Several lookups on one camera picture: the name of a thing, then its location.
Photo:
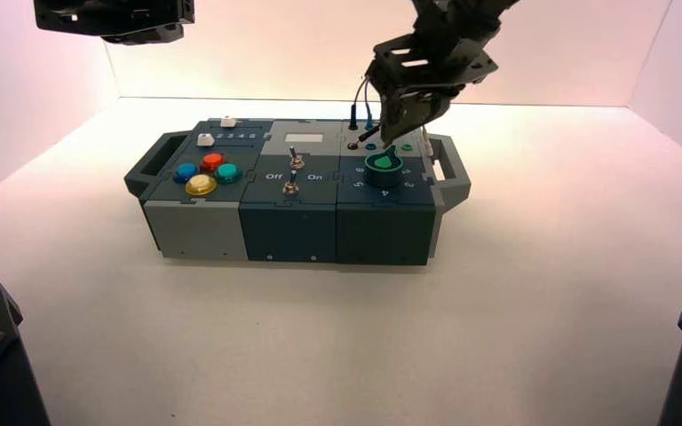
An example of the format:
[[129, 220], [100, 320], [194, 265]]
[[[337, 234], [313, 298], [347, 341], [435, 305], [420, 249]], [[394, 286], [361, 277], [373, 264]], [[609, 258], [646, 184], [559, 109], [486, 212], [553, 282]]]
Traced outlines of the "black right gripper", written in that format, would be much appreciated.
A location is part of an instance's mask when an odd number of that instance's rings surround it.
[[[463, 34], [443, 22], [419, 20], [413, 32], [376, 45], [366, 78], [381, 98], [383, 148], [443, 116], [465, 86], [479, 84], [498, 69], [485, 46], [497, 33]], [[417, 101], [426, 111], [419, 118]]]

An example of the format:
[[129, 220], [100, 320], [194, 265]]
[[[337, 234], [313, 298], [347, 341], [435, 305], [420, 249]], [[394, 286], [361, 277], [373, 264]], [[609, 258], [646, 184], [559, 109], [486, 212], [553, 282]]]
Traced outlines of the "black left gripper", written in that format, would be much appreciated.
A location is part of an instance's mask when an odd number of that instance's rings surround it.
[[66, 33], [113, 33], [101, 36], [111, 44], [173, 43], [184, 36], [181, 24], [194, 23], [192, 1], [35, 0], [33, 5], [39, 28]]

